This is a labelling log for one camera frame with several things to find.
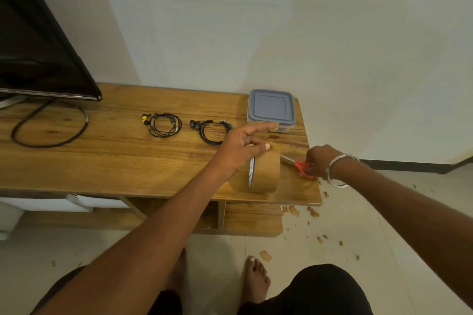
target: brown tape roll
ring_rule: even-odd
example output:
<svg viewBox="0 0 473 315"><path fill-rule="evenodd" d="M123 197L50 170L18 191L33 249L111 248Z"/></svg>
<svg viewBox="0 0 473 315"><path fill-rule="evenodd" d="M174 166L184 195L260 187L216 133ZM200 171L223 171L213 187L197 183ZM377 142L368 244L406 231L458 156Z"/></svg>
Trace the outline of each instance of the brown tape roll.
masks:
<svg viewBox="0 0 473 315"><path fill-rule="evenodd" d="M270 149L250 161L248 184L251 192L274 193L279 180L279 151Z"/></svg>

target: tv screen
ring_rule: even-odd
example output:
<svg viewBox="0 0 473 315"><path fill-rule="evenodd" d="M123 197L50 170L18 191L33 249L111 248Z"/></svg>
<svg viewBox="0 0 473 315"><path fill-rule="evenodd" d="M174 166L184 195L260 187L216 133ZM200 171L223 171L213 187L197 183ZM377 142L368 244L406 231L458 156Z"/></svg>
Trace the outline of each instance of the tv screen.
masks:
<svg viewBox="0 0 473 315"><path fill-rule="evenodd" d="M44 0L0 0L0 93L101 100Z"/></svg>

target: foot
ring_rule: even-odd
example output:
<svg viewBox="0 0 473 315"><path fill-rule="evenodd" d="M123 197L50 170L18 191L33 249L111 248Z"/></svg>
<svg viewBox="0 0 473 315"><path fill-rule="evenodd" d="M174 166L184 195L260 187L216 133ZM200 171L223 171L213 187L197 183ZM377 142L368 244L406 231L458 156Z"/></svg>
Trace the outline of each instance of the foot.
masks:
<svg viewBox="0 0 473 315"><path fill-rule="evenodd" d="M262 303L268 294L271 280L266 276L264 265L254 256L248 257L245 264L245 279L241 292L240 305L251 302Z"/></svg>
<svg viewBox="0 0 473 315"><path fill-rule="evenodd" d="M177 259L174 266L173 272L168 277L165 290L174 290L176 293L181 295L182 284L184 281L184 275L186 274L186 248L181 252L181 255Z"/></svg>

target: black cable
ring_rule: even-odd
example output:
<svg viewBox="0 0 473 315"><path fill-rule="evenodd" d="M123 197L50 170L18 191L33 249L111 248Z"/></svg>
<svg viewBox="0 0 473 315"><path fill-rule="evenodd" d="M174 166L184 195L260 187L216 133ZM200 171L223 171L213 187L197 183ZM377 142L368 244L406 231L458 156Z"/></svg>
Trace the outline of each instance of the black cable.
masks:
<svg viewBox="0 0 473 315"><path fill-rule="evenodd" d="M18 141L17 140L17 133L18 131L20 130L21 126L23 126L26 122L28 122L29 120L31 120L33 117L35 117L37 114L39 114L41 111L43 111L46 107L48 107L50 104L52 104L53 102L57 102L57 103L60 103L60 104L64 104L64 105L68 105L68 106L72 106L74 107L75 109L78 109L79 111L81 111L85 116L86 116L86 122L84 123L84 126L80 129L79 132L77 132L73 137L71 137L70 139L68 140L65 140L63 142L59 142L59 143L54 143L54 144L28 144L28 143L24 143L24 142L21 142L21 141ZM84 131L86 130L88 126L88 115L87 113L85 112L84 109L80 108L79 106L76 106L76 105L73 105L71 103L68 103L68 102L64 102L64 101L58 101L56 100L55 98L50 98L48 100L46 100L46 102L44 104L42 104L41 106L39 106L37 109L35 109L33 112L31 112L28 116L26 116L25 118L23 118L20 122L18 122L18 124L13 127L13 130L11 131L11 139L23 146L23 147L29 147L29 148L53 148L53 147L60 147L60 146L64 146L65 144L68 144L68 143L71 143L72 141L74 141L75 139L79 138L81 134L84 133Z"/></svg>
<svg viewBox="0 0 473 315"><path fill-rule="evenodd" d="M199 131L199 136L201 139L203 139L206 143L212 144L212 145L219 145L222 144L223 141L211 141L205 136L204 129L208 124L214 123L213 120L207 120L207 121L194 121L191 120L191 127ZM225 127L225 130L230 131L233 128L233 125L228 122L228 121L220 121L219 124L221 124L223 127Z"/></svg>
<svg viewBox="0 0 473 315"><path fill-rule="evenodd" d="M173 127L169 131L160 131L155 126L155 121L160 117L169 118ZM182 128L182 121L179 117L173 114L143 114L143 123L148 126L148 131L154 137L166 138L177 134Z"/></svg>

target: wooden tabletop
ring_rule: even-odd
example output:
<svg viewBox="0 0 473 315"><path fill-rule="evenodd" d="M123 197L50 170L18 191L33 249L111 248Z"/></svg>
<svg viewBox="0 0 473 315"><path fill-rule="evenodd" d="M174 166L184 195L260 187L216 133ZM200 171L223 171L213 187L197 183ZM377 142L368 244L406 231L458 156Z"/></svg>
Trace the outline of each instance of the wooden tabletop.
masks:
<svg viewBox="0 0 473 315"><path fill-rule="evenodd" d="M99 84L102 102L75 101L89 114L90 124L80 138L62 147L31 149L10 139L13 127L38 101L0 109L0 189L70 192L98 196L170 197L212 158L218 146L209 145L189 127L196 121L227 120L246 123L248 95ZM298 100L297 123L287 133L262 134L281 153L304 159L307 135ZM155 138L141 122L142 114L178 115L182 130L173 137ZM77 109L53 104L28 121L18 139L47 144L68 139L79 131L84 115ZM167 119L158 124L169 129ZM221 126L206 128L207 137L223 139ZM226 182L214 200L275 204L321 205L318 183L302 179L296 168L281 164L274 194L248 191L248 168Z"/></svg>

